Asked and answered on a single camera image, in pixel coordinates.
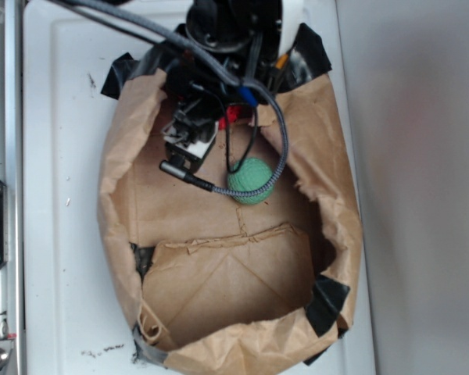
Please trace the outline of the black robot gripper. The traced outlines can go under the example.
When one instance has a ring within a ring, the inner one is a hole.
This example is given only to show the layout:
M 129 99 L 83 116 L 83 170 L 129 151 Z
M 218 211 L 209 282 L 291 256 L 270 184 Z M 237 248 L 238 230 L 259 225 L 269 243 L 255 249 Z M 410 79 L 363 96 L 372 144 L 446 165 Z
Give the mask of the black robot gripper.
M 289 11 L 283 1 L 195 1 L 181 33 L 209 53 L 227 72 L 258 80 L 273 93 L 289 60 Z M 219 121 L 230 105 L 253 110 L 264 100 L 254 91 L 237 89 L 214 76 L 190 51 L 171 69 L 166 88 L 177 98 L 172 120 Z

